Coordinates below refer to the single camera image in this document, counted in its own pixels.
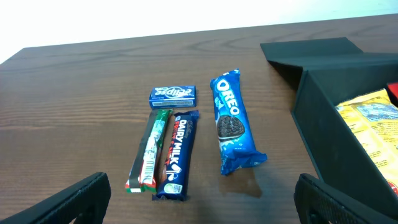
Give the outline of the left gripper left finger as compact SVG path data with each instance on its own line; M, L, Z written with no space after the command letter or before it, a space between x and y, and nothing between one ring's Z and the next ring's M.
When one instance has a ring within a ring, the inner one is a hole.
M1 223L102 223L110 198L108 176L97 172Z

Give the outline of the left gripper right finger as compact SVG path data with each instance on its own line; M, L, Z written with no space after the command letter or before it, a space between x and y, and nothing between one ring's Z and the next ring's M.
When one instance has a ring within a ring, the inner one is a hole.
M397 224L310 174L300 174L294 202L301 224Z

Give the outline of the yellow snack packet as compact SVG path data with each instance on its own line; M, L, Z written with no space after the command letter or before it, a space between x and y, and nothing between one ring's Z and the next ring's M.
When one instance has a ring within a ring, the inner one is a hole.
M397 107L386 89L357 96L335 109L397 193Z

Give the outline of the black gift box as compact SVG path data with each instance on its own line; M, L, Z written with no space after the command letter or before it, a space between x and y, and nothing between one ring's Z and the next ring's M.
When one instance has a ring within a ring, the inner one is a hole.
M319 178L392 219L397 195L336 105L397 81L397 54L367 53L345 37L261 44L267 61L296 90L292 117Z

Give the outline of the red snack packet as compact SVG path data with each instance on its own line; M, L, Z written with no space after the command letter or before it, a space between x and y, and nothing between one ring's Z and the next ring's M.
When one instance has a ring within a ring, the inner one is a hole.
M398 83L388 83L387 93L393 105L398 106Z

